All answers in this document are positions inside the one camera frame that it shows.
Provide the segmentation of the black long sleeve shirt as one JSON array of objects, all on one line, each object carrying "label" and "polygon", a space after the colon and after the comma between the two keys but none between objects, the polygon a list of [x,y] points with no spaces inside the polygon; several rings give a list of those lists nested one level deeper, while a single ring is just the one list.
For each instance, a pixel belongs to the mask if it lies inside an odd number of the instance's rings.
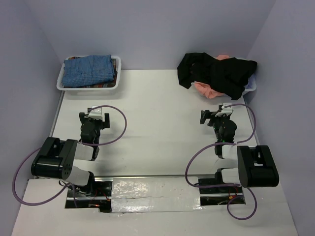
[{"label": "black long sleeve shirt", "polygon": [[179,85],[189,89],[193,82],[239,99],[257,69],[257,62],[237,58],[218,60],[207,53],[187,53],[177,67]]}]

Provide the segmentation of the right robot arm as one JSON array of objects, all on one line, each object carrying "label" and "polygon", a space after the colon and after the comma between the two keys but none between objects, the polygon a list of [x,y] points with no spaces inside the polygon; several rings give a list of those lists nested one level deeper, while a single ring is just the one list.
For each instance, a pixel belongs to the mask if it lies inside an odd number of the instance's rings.
[{"label": "right robot arm", "polygon": [[232,160],[238,170],[242,187],[276,187],[279,173],[271,151],[266,145],[254,147],[237,145],[234,136],[237,125],[230,119],[231,112],[209,110],[201,111],[200,123],[208,120],[216,136],[215,154],[219,159]]}]

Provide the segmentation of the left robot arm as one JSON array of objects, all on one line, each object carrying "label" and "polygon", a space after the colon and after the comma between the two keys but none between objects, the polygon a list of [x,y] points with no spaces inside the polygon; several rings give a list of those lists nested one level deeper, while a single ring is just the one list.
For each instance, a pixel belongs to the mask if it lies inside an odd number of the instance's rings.
[{"label": "left robot arm", "polygon": [[75,185],[85,196],[96,191],[95,176],[74,166],[75,160],[95,161],[100,132],[110,127],[110,115],[90,112],[79,114],[81,139],[66,141],[48,137],[31,165],[35,177],[54,178]]}]

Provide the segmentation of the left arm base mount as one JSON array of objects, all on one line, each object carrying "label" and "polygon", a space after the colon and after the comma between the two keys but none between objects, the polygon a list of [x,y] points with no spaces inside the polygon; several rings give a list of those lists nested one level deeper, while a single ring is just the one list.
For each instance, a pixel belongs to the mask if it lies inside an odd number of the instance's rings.
[{"label": "left arm base mount", "polygon": [[110,213],[111,196],[113,188],[113,178],[96,177],[94,187],[91,192],[86,193],[81,188],[76,187],[73,192],[72,187],[68,187],[65,201],[67,209],[88,209],[95,208],[100,212]]}]

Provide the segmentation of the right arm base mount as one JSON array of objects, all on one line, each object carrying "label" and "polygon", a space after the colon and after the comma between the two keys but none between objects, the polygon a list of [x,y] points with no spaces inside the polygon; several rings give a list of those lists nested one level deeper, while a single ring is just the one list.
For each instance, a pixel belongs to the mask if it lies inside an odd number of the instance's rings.
[{"label": "right arm base mount", "polygon": [[[195,182],[196,186],[205,185],[219,185],[223,184],[222,177],[215,175],[201,177],[198,182]],[[239,196],[239,198],[232,201],[232,204],[245,204],[243,199],[243,190],[241,187],[213,187],[213,188],[200,188],[200,203],[201,206],[215,206],[215,205],[227,205],[227,203]]]}]

